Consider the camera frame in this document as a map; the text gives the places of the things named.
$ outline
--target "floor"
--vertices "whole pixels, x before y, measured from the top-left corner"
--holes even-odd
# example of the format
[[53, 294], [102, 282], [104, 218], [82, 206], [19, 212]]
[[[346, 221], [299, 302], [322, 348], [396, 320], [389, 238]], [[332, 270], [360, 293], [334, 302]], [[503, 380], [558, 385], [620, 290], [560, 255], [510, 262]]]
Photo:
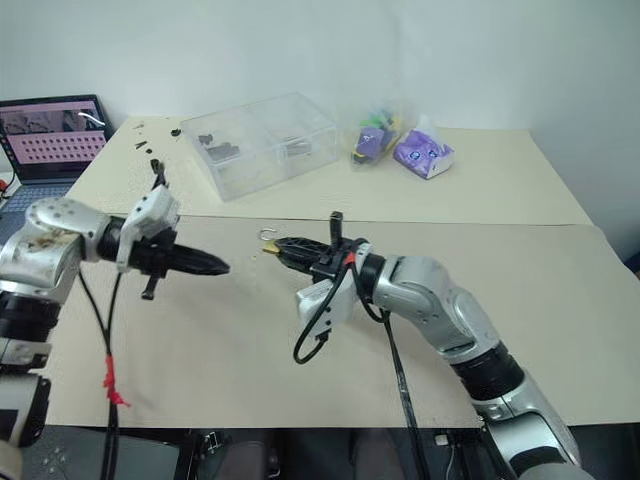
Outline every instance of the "floor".
[[[578, 441], [584, 468], [597, 480], [640, 478], [640, 425], [606, 425], [575, 427], [572, 431]], [[162, 430], [152, 431], [163, 438]], [[226, 430], [233, 441], [261, 438], [264, 431]], [[351, 429], [287, 429], [276, 431], [278, 456], [282, 463], [279, 477], [286, 480], [352, 480], [350, 461]], [[390, 430], [397, 446], [406, 480], [417, 478], [411, 457], [407, 432]], [[450, 458], [449, 446], [436, 446], [434, 435], [450, 433], [458, 443], [453, 468], [448, 480], [495, 478], [489, 457], [476, 439], [473, 430], [423, 430], [422, 440], [433, 479], [444, 479]], [[181, 433], [174, 436], [180, 443]], [[25, 449], [25, 480], [76, 480], [98, 478], [103, 434], [99, 431], [73, 427], [47, 427], [41, 440]], [[123, 437], [118, 463], [119, 480], [176, 479], [179, 449], [133, 436]], [[219, 459], [209, 457], [203, 465], [199, 479], [215, 478]]]

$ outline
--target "clear plastic box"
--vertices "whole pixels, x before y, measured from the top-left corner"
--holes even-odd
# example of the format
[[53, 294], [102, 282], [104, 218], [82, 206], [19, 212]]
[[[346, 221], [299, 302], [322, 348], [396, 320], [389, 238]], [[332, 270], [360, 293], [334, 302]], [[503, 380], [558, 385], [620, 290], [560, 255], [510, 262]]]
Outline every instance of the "clear plastic box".
[[337, 160], [335, 124], [298, 93], [185, 120], [181, 128], [223, 200]]

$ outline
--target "metal hook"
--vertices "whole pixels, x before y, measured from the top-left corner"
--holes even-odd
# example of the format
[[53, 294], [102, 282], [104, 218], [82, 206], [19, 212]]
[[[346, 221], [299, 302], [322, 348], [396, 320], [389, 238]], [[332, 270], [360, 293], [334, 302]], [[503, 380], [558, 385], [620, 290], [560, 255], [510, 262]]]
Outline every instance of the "metal hook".
[[270, 227], [261, 228], [258, 232], [258, 239], [263, 242], [267, 242], [276, 238], [275, 235], [266, 235], [267, 233], [278, 233], [278, 231], [275, 228]]

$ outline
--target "laptop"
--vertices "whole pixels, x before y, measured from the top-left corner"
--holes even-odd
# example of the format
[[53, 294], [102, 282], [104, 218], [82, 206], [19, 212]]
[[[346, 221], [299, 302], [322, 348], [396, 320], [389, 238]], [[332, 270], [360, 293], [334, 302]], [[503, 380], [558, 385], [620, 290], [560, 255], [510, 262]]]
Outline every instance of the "laptop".
[[67, 193], [109, 140], [107, 123], [95, 95], [0, 101], [0, 145], [22, 184], [0, 208], [0, 246], [29, 205]]

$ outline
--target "table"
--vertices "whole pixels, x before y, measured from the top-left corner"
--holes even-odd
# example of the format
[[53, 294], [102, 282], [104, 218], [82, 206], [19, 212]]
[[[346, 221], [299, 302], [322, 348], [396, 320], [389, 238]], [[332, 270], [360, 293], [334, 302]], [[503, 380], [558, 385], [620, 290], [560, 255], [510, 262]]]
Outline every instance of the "table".
[[[364, 316], [336, 328], [299, 366], [294, 292], [308, 277], [261, 253], [265, 224], [325, 239], [327, 222], [184, 217], [178, 241], [220, 255], [230, 275], [170, 273], [156, 299], [124, 277], [114, 352], [129, 427], [341, 427], [404, 425], [384, 329]], [[505, 344], [569, 424], [640, 420], [640, 283], [592, 226], [348, 222], [382, 255], [429, 254], [478, 298]], [[85, 268], [104, 308], [112, 264]], [[477, 417], [453, 371], [408, 321], [392, 317], [422, 427], [472, 427]], [[76, 284], [53, 331], [45, 374], [48, 422], [104, 425], [104, 354]]]
[[[429, 181], [390, 159], [355, 172], [342, 159], [225, 203], [203, 177], [188, 140], [171, 136], [179, 124], [180, 118], [129, 118], [69, 196], [128, 213], [148, 192], [149, 160], [158, 158], [183, 215], [324, 220], [341, 210], [345, 218], [361, 221], [591, 224], [525, 131], [443, 129], [456, 149], [455, 164]], [[148, 143], [136, 149], [141, 141]]]
[[[343, 161], [224, 203], [186, 139], [170, 135], [178, 125], [129, 119], [70, 192], [124, 214], [148, 192], [149, 159], [159, 158], [181, 202], [178, 242], [232, 266], [216, 278], [171, 273], [151, 303], [139, 298], [146, 280], [125, 277], [114, 339], [119, 388], [134, 405], [122, 409], [124, 426], [404, 426], [384, 332], [359, 306], [310, 364], [291, 358], [294, 293], [310, 280], [262, 254], [257, 233], [326, 240], [328, 222], [317, 220], [333, 209], [345, 212], [345, 235], [369, 238], [380, 254], [440, 260], [569, 424], [640, 419], [640, 284], [528, 133], [443, 130], [457, 162], [428, 182], [393, 161], [365, 171]], [[86, 270], [106, 307], [113, 265]], [[94, 322], [76, 285], [46, 369], [51, 423], [106, 420]], [[476, 426], [451, 369], [409, 322], [393, 323], [420, 426]]]

